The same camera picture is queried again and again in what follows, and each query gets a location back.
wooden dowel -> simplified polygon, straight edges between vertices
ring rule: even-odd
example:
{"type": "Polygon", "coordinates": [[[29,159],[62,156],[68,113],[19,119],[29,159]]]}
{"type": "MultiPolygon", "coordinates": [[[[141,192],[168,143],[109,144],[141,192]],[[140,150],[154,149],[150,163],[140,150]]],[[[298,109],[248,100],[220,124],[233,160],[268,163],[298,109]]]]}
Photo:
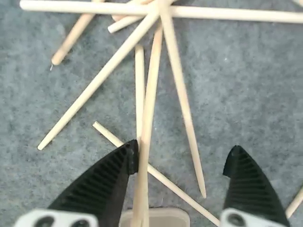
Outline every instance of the wooden dowel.
{"type": "MultiPolygon", "coordinates": [[[[92,2],[104,2],[105,0],[92,0],[92,2]]],[[[70,33],[67,35],[66,39],[57,50],[57,52],[52,57],[52,64],[59,65],[67,53],[71,50],[72,46],[76,43],[80,35],[83,33],[87,25],[94,18],[95,14],[85,13],[82,14],[78,21],[75,23],[74,27],[71,29],[70,33]]]]}
{"type": "Polygon", "coordinates": [[[172,17],[169,11],[169,6],[165,2],[159,1],[159,10],[160,10],[160,18],[163,24],[165,42],[168,49],[170,64],[173,71],[174,80],[177,88],[177,94],[181,105],[181,111],[184,119],[187,138],[194,162],[196,177],[201,194],[204,198],[206,198],[204,176],[202,172],[202,166],[201,166],[200,155],[199,155],[198,145],[195,136],[193,120],[191,117],[191,111],[187,98],[186,86],[184,83],[182,65],[179,56],[178,44],[175,36],[172,17]]]}
{"type": "MultiPolygon", "coordinates": [[[[273,10],[208,8],[194,6],[171,6],[173,17],[192,19],[241,20],[256,22],[303,23],[303,13],[273,10]]],[[[128,16],[108,27],[110,33],[117,32],[142,19],[142,16],[128,16]]]]}
{"type": "MultiPolygon", "coordinates": [[[[150,2],[152,2],[153,0],[130,0],[129,2],[127,2],[127,4],[141,4],[141,5],[146,5],[150,2]]],[[[114,21],[119,21],[122,18],[124,18],[125,15],[112,15],[112,18],[114,21]]]]}
{"type": "Polygon", "coordinates": [[[136,133],[140,142],[143,122],[145,96],[144,49],[141,45],[135,47],[135,99],[136,99],[136,133]]]}
{"type": "Polygon", "coordinates": [[[303,187],[299,191],[299,193],[296,195],[294,200],[291,202],[291,204],[286,209],[286,216],[287,218],[290,218],[292,214],[296,211],[296,209],[299,207],[299,205],[303,201],[303,187]]]}
{"type": "Polygon", "coordinates": [[[23,10],[58,13],[123,14],[145,16],[150,12],[147,5],[116,2],[21,0],[23,10]]]}
{"type": "MultiPolygon", "coordinates": [[[[156,2],[150,2],[148,4],[148,6],[150,7],[156,7],[156,2]]],[[[143,17],[142,16],[127,16],[127,17],[124,17],[123,19],[111,24],[110,26],[107,27],[108,31],[110,33],[115,33],[119,30],[121,30],[122,28],[124,27],[127,27],[139,20],[141,20],[143,17]]]]}
{"type": "MultiPolygon", "coordinates": [[[[122,14],[147,15],[151,9],[149,5],[128,5],[125,3],[95,3],[83,1],[53,1],[53,0],[21,0],[20,7],[31,11],[48,11],[62,13],[94,13],[94,14],[122,14]]],[[[303,13],[257,9],[229,9],[194,6],[171,6],[173,17],[243,20],[278,23],[303,23],[303,13]]]]}
{"type": "MultiPolygon", "coordinates": [[[[98,122],[93,124],[93,127],[99,131],[105,138],[107,138],[112,144],[116,147],[120,147],[123,145],[123,142],[119,140],[114,134],[112,134],[109,130],[104,128],[98,122]]],[[[202,207],[199,203],[197,203],[194,199],[188,196],[184,191],[182,191],[178,186],[176,186],[172,181],[166,178],[162,173],[156,170],[153,166],[148,164],[147,171],[157,180],[159,180],[162,184],[172,190],[177,196],[187,202],[191,207],[193,207],[196,211],[214,223],[216,226],[220,225],[219,219],[217,219],[214,215],[212,215],[209,211],[207,211],[204,207],[202,207]]]]}
{"type": "Polygon", "coordinates": [[[155,9],[148,14],[138,27],[125,40],[113,57],[105,64],[103,69],[95,76],[90,84],[84,89],[76,101],[65,112],[57,124],[49,131],[45,138],[38,145],[38,149],[42,150],[52,139],[64,128],[71,118],[80,110],[86,101],[93,95],[109,74],[117,67],[117,65],[125,58],[125,56],[134,48],[145,33],[159,18],[159,10],[155,9]]]}
{"type": "Polygon", "coordinates": [[[162,47],[162,26],[159,24],[154,35],[151,49],[151,59],[148,69],[146,86],[146,96],[143,110],[143,126],[140,141],[139,171],[135,186],[132,227],[137,227],[143,217],[142,201],[148,196],[147,184],[147,165],[152,137],[153,113],[156,101],[157,83],[160,65],[160,55],[162,47]]]}
{"type": "MultiPolygon", "coordinates": [[[[142,133],[143,122],[143,108],[144,108],[144,96],[145,96],[145,82],[144,82],[144,49],[141,45],[135,46],[135,99],[136,99],[136,134],[138,145],[140,148],[140,140],[142,133]]],[[[148,182],[144,185],[145,190],[148,190],[148,182]]],[[[143,218],[139,222],[140,227],[149,226],[149,205],[148,197],[146,196],[144,201],[144,213],[143,218]]]]}

bamboo skewer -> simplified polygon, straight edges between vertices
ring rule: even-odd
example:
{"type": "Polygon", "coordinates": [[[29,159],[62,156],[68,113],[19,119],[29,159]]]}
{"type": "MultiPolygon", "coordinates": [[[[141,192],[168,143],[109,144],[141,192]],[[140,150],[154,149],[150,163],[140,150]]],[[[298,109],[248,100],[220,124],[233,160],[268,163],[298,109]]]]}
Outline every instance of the bamboo skewer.
{"type": "MultiPolygon", "coordinates": [[[[129,2],[127,2],[127,4],[141,4],[141,5],[146,5],[150,2],[152,2],[153,0],[130,0],[129,2]]],[[[112,15],[112,18],[114,21],[119,21],[122,18],[124,18],[125,15],[112,15]]]]}
{"type": "Polygon", "coordinates": [[[296,195],[294,200],[291,202],[291,204],[286,209],[286,216],[287,218],[290,218],[292,214],[296,211],[296,209],[299,207],[299,205],[303,201],[303,187],[299,191],[299,193],[296,195]]]}
{"type": "Polygon", "coordinates": [[[203,171],[200,161],[200,155],[198,151],[194,124],[191,117],[191,111],[187,98],[186,86],[183,79],[183,72],[182,72],[182,65],[179,56],[179,51],[178,51],[178,44],[175,36],[172,17],[169,11],[169,6],[165,2],[159,1],[159,11],[160,11],[160,18],[163,24],[164,36],[168,49],[170,64],[177,88],[177,94],[181,105],[181,111],[184,119],[187,138],[194,162],[198,185],[202,196],[206,198],[206,188],[205,188],[204,176],[203,176],[203,171]]]}
{"type": "MultiPolygon", "coordinates": [[[[144,50],[141,45],[135,47],[135,97],[136,97],[136,134],[137,141],[140,149],[140,139],[142,134],[142,122],[143,122],[143,108],[144,108],[144,96],[145,96],[145,82],[144,82],[144,50]]],[[[148,182],[144,185],[145,190],[148,190],[148,182]]],[[[144,211],[143,219],[139,221],[139,226],[149,226],[149,205],[148,196],[143,200],[144,211]]]]}
{"type": "Polygon", "coordinates": [[[133,218],[131,221],[132,227],[139,226],[140,219],[143,216],[142,201],[144,201],[144,198],[148,196],[148,188],[146,187],[148,182],[147,165],[152,137],[152,122],[157,93],[161,48],[162,26],[159,24],[154,35],[151,49],[150,65],[148,69],[149,71],[147,78],[146,96],[144,101],[143,124],[140,141],[139,171],[135,186],[133,218]]]}
{"type": "Polygon", "coordinates": [[[76,101],[65,112],[62,118],[56,123],[56,125],[48,132],[41,143],[38,145],[38,149],[42,150],[52,139],[64,128],[64,126],[71,120],[71,118],[80,110],[80,108],[86,103],[86,101],[94,94],[103,81],[109,76],[109,74],[118,66],[118,64],[125,58],[125,56],[134,48],[134,46],[140,41],[145,33],[151,28],[151,26],[159,18],[159,10],[155,8],[145,19],[138,25],[138,27],[131,33],[131,35],[125,40],[113,57],[105,64],[102,70],[95,76],[95,78],[84,89],[76,101]]]}
{"type": "MultiPolygon", "coordinates": [[[[104,2],[105,0],[92,0],[92,2],[104,2]]],[[[87,25],[94,18],[95,14],[82,14],[78,21],[75,23],[74,27],[71,29],[70,33],[67,35],[66,39],[57,50],[57,52],[52,57],[52,64],[59,65],[67,53],[71,50],[72,46],[76,43],[80,35],[83,33],[87,25]]]]}
{"type": "MultiPolygon", "coordinates": [[[[108,139],[112,144],[116,147],[120,147],[123,145],[123,142],[119,140],[114,134],[112,134],[109,130],[104,128],[98,122],[93,124],[93,127],[101,133],[106,139],[108,139]]],[[[159,180],[162,184],[172,190],[177,196],[187,202],[191,207],[193,207],[196,211],[214,223],[216,226],[220,225],[219,219],[217,219],[214,215],[212,215],[209,211],[207,211],[204,207],[202,207],[199,203],[197,203],[194,199],[188,196],[184,191],[182,191],[178,186],[176,186],[172,181],[170,181],[167,177],[165,177],[162,173],[152,167],[150,164],[147,166],[147,171],[157,180],[159,180]]]]}

stick end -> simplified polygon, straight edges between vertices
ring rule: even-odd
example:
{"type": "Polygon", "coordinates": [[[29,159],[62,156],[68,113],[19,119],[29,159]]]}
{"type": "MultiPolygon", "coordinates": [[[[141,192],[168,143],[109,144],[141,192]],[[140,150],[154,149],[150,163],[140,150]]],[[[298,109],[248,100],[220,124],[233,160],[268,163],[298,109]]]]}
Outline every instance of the stick end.
{"type": "Polygon", "coordinates": [[[44,147],[45,147],[45,146],[39,144],[38,147],[37,147],[37,149],[38,149],[38,150],[43,150],[44,147]]]}
{"type": "Polygon", "coordinates": [[[108,29],[108,31],[109,31],[109,33],[110,34],[113,34],[113,33],[115,33],[116,31],[112,28],[112,26],[110,25],[110,26],[108,26],[107,27],[107,29],[108,29]]]}

